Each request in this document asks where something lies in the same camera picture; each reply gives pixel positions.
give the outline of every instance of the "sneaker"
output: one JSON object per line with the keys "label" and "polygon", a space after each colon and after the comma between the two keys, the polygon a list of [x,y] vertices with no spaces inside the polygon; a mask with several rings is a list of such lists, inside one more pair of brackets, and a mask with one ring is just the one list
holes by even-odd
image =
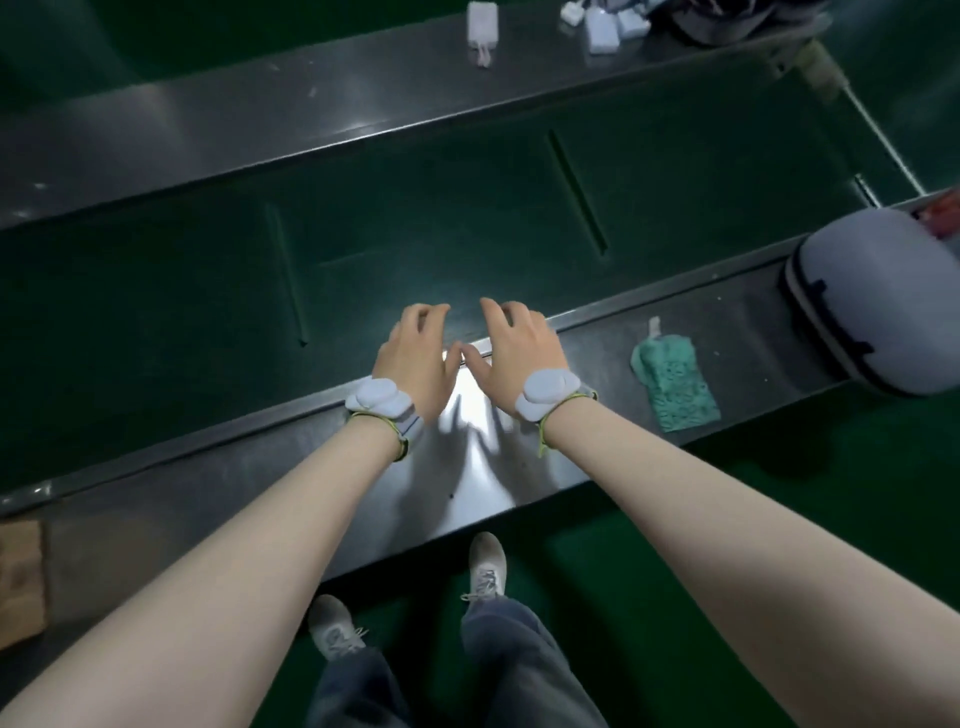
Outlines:
{"label": "sneaker", "polygon": [[470,591],[460,598],[479,601],[507,592],[507,554],[496,536],[478,533],[470,544]]}
{"label": "sneaker", "polygon": [[345,657],[366,647],[365,629],[353,626],[347,606],[336,596],[320,595],[310,607],[306,618],[310,636],[320,653],[328,661]]}

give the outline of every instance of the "jeans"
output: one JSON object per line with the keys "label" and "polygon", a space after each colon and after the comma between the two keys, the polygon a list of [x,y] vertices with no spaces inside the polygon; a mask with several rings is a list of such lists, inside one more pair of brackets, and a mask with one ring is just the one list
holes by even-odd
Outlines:
{"label": "jeans", "polygon": [[[460,628],[468,657],[492,678],[486,725],[605,728],[607,722],[533,612],[506,596],[474,601]],[[366,647],[330,663],[306,728],[409,728],[412,720],[383,654]]]}

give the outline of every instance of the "teal mesh pouch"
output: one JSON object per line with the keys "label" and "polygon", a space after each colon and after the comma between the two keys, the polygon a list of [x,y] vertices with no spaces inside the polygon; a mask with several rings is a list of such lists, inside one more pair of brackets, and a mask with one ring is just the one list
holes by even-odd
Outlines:
{"label": "teal mesh pouch", "polygon": [[651,336],[636,346],[630,366],[647,388],[660,429],[676,432],[719,420],[720,408],[700,374],[693,342],[661,336],[659,321],[650,324]]}

